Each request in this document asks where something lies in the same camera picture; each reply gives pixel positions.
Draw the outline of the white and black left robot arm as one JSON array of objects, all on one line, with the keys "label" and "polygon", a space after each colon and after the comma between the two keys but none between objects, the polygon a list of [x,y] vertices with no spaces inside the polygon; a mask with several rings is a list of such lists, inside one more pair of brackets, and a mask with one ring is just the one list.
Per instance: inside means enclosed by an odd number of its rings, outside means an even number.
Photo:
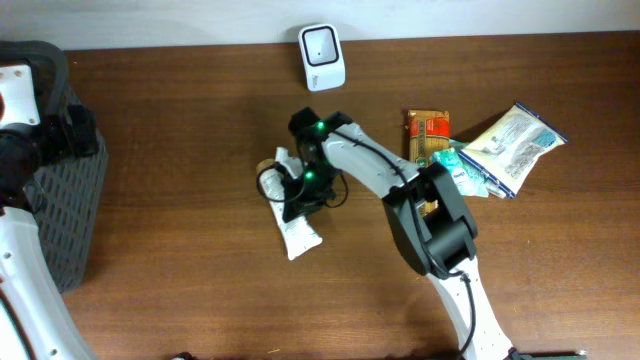
[{"label": "white and black left robot arm", "polygon": [[74,155],[69,127],[38,109],[31,66],[1,66],[1,357],[94,359],[59,293],[23,188]]}]

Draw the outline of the orange spaghetti packet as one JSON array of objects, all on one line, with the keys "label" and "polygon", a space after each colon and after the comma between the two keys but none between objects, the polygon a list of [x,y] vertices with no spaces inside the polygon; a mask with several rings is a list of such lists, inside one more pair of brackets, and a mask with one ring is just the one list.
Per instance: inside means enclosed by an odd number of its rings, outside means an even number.
[{"label": "orange spaghetti packet", "polygon": [[407,111],[410,161],[420,167],[431,164],[431,156],[450,147],[450,114],[448,111]]}]

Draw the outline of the yellow noodle packet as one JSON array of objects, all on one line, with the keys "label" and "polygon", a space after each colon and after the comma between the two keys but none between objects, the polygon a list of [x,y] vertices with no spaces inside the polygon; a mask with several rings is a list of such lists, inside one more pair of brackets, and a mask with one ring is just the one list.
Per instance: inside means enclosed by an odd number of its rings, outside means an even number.
[{"label": "yellow noodle packet", "polygon": [[538,159],[567,142],[563,133],[516,102],[459,156],[513,199]]}]

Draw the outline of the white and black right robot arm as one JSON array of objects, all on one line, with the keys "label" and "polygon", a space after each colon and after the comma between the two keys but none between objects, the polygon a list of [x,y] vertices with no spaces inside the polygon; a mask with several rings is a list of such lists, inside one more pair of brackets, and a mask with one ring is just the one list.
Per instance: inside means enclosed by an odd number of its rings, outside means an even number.
[{"label": "white and black right robot arm", "polygon": [[284,221],[327,206],[336,196],[335,178],[351,175],[381,200],[400,255],[436,289],[459,358],[521,358],[492,310],[480,280],[477,224],[444,166],[421,167],[395,155],[341,112],[322,119],[304,108],[288,129],[302,169],[282,181]]}]

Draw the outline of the white cream tube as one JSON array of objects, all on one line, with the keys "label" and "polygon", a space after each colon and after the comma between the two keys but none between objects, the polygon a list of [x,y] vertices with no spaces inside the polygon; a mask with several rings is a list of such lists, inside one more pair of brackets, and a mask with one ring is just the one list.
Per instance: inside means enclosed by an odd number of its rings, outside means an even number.
[{"label": "white cream tube", "polygon": [[269,200],[277,227],[284,240],[288,259],[294,260],[309,249],[320,245],[323,238],[313,229],[306,217],[299,217],[288,223],[282,219],[285,200],[282,180],[288,175],[286,169],[278,165],[274,157],[261,162],[258,170],[258,189]]}]

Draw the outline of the mint green wipes pack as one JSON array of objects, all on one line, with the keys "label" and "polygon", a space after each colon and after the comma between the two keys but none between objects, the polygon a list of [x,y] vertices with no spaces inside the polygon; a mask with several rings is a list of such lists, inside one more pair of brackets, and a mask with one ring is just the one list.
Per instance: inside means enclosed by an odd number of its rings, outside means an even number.
[{"label": "mint green wipes pack", "polygon": [[486,177],[481,171],[477,170],[468,161],[464,160],[460,156],[462,166],[469,175],[471,182],[474,184],[475,189],[471,191],[471,196],[477,197],[489,197],[494,195],[500,199],[506,197],[506,193],[502,191],[496,184],[494,184],[488,177]]}]

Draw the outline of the teal Kleenex tissue pack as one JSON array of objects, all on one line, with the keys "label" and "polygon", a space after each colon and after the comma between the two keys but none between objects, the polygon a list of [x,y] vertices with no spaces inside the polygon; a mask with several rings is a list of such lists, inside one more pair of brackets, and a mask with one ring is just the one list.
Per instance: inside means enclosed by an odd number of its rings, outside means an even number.
[{"label": "teal Kleenex tissue pack", "polygon": [[430,160],[432,163],[443,165],[448,170],[461,195],[471,196],[471,191],[475,189],[474,184],[462,166],[460,156],[454,148],[434,152]]}]

